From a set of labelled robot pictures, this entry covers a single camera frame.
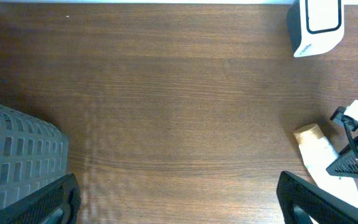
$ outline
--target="brown cap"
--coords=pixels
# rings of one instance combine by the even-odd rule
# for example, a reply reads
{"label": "brown cap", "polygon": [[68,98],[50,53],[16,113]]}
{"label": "brown cap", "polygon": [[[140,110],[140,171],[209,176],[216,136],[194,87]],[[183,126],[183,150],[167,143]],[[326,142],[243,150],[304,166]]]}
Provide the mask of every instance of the brown cap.
{"label": "brown cap", "polygon": [[293,135],[295,135],[299,144],[304,144],[307,141],[317,140],[325,137],[317,124],[309,124],[299,128],[293,132]]}

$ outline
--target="gray basket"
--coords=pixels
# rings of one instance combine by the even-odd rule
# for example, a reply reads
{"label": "gray basket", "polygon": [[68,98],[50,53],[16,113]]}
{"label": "gray basket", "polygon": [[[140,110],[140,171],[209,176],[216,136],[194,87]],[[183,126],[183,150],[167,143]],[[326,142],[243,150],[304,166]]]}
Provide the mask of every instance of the gray basket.
{"label": "gray basket", "polygon": [[0,105],[0,209],[65,175],[67,153],[54,125]]}

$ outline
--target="white device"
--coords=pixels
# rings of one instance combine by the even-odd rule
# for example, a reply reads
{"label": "white device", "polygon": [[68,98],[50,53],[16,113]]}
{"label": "white device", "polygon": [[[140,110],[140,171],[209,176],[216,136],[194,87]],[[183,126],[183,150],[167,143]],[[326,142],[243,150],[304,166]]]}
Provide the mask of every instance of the white device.
{"label": "white device", "polygon": [[296,0],[287,13],[294,57],[332,50],[343,38],[342,0]]}

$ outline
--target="wooden tabletop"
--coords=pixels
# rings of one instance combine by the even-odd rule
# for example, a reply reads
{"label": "wooden tabletop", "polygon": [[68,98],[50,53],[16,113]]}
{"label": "wooden tabletop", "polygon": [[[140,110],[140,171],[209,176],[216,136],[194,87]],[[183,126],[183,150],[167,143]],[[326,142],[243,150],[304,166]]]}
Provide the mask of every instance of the wooden tabletop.
{"label": "wooden tabletop", "polygon": [[78,223],[283,223],[292,132],[358,99],[358,6],[293,58],[289,6],[0,4],[0,103],[70,137]]}

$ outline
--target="cork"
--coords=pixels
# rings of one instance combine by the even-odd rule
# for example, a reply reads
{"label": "cork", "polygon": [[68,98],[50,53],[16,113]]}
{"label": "cork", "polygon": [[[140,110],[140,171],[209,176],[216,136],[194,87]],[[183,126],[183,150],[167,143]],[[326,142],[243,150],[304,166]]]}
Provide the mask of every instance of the cork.
{"label": "cork", "polygon": [[304,144],[307,141],[310,142],[325,137],[317,124],[309,124],[299,128],[293,132],[293,135],[296,137],[298,144]]}

